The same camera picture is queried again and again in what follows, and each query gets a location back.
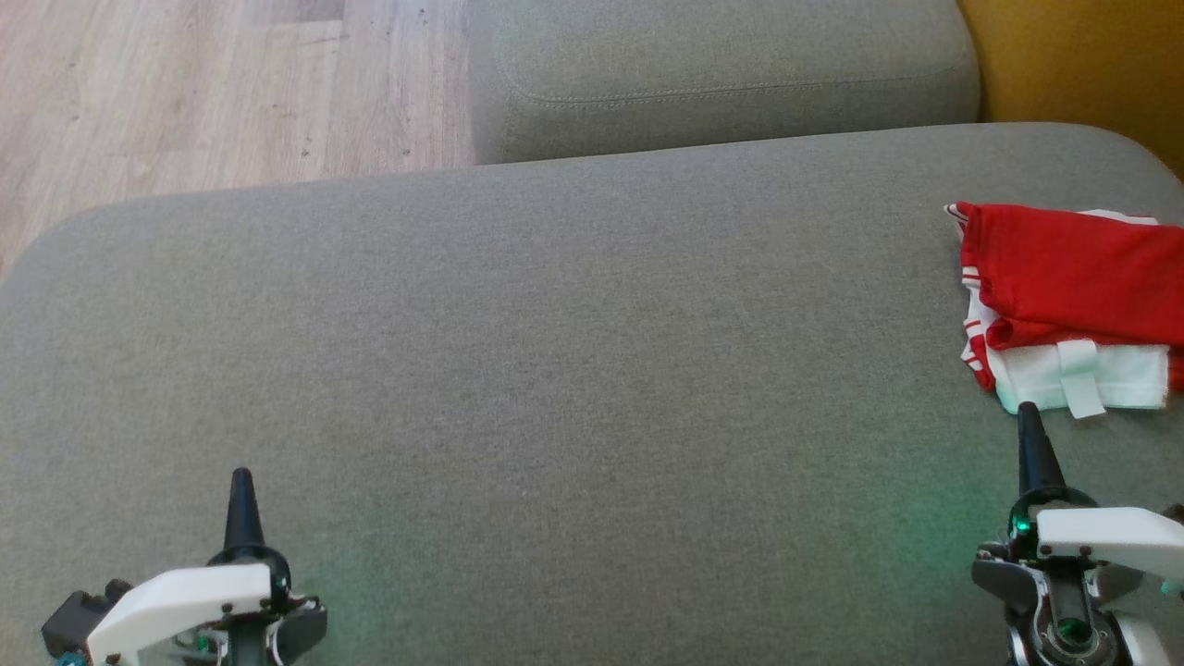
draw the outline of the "white cloth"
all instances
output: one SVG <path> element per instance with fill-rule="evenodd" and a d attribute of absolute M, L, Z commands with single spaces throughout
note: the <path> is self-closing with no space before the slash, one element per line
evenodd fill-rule
<path fill-rule="evenodd" d="M 953 206 L 946 211 L 964 222 Z M 1114 211 L 1083 212 L 1130 224 L 1158 224 L 1151 217 L 1131 217 Z M 1160 409 L 1166 404 L 1166 345 L 1098 345 L 1093 340 L 1067 340 L 1004 351 L 985 344 L 972 345 L 976 338 L 985 335 L 998 314 L 978 297 L 980 283 L 976 267 L 963 267 L 963 284 L 970 292 L 965 321 L 970 341 L 963 351 L 963 360 L 974 371 L 982 371 L 985 361 L 995 376 L 999 403 L 1009 412 L 1016 414 L 1023 402 L 1032 402 L 1042 410 L 1067 406 L 1075 418 L 1102 414 L 1107 406 Z M 979 358 L 974 346 L 985 350 L 985 359 Z"/>

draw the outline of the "gray fabric surface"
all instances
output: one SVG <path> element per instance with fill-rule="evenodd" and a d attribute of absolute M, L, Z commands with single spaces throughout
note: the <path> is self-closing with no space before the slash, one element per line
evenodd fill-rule
<path fill-rule="evenodd" d="M 1066 126 L 84 213 L 0 288 L 5 662 L 71 590 L 204 563 L 247 465 L 333 608 L 309 666 L 997 665 L 969 568 L 1016 435 L 958 359 L 959 198 L 1184 219 Z M 1099 500 L 1184 499 L 1184 410 L 1047 424 Z M 1178 602 L 1127 606 L 1184 658 Z"/>
<path fill-rule="evenodd" d="M 951 122 L 978 111 L 954 0 L 477 0 L 482 164 Z"/>

